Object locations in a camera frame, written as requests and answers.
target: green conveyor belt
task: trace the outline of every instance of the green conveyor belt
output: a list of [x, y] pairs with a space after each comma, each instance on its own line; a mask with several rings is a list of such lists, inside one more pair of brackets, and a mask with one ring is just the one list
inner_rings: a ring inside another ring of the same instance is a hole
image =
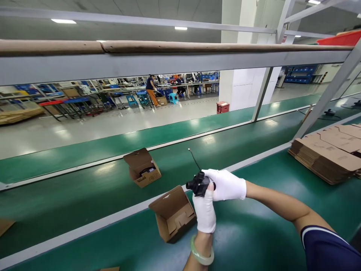
[[[342, 118], [359, 112], [337, 110]], [[201, 167], [222, 169], [288, 142], [302, 118], [292, 112], [151, 151], [162, 178], [143, 189], [130, 180], [127, 164], [117, 160], [2, 192], [0, 217], [17, 223], [0, 238], [0, 258], [185, 184], [197, 172], [188, 148]], [[318, 120], [313, 129], [331, 123]]]
[[[308, 95], [263, 105], [259, 117], [270, 116], [316, 103], [319, 95]], [[88, 142], [0, 160], [0, 182], [10, 184], [36, 176], [80, 166], [109, 157], [251, 120], [254, 107], [120, 134]]]
[[[308, 204], [349, 241], [361, 221], [361, 182], [351, 179], [330, 186], [287, 151], [235, 172]], [[214, 203], [217, 227], [215, 260], [210, 270], [305, 270], [305, 256], [293, 225], [252, 199]], [[100, 231], [74, 240], [11, 268], [25, 270], [182, 270], [190, 252], [194, 226], [176, 244], [158, 234], [154, 213], [147, 209]]]

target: hand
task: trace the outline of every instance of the hand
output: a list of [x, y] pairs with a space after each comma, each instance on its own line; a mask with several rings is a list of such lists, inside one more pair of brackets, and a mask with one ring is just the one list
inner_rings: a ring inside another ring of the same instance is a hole
[[227, 170], [202, 169], [202, 171], [205, 176], [208, 176], [216, 185], [213, 193], [214, 201], [246, 198], [247, 189], [245, 179], [238, 178]]
[[193, 204], [197, 215], [197, 229], [203, 233], [214, 233], [215, 212], [213, 208], [213, 183], [208, 185], [203, 197], [196, 197], [193, 194]]

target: sleeve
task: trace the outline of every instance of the sleeve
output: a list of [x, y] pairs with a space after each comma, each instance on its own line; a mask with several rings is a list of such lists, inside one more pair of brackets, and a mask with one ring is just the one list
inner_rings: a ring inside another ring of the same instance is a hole
[[302, 229], [307, 270], [361, 270], [361, 254], [337, 233], [309, 225]]

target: bracelet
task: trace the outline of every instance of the bracelet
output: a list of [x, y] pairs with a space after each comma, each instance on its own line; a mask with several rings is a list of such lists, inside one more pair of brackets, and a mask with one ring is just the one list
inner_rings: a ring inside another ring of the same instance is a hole
[[206, 266], [211, 265], [214, 260], [213, 247], [211, 247], [211, 256], [208, 258], [204, 257], [197, 251], [196, 246], [194, 245], [195, 238], [196, 238], [196, 235], [193, 235], [191, 238], [191, 251], [192, 251], [193, 256], [201, 265], [206, 265]]

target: red crate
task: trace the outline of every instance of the red crate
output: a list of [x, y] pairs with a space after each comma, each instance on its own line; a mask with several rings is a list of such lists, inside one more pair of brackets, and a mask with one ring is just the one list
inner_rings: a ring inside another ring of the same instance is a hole
[[361, 38], [361, 30], [338, 35], [331, 38], [317, 40], [319, 45], [343, 45], [354, 46]]
[[225, 113], [228, 111], [229, 111], [229, 103], [223, 101], [217, 103], [217, 114]]

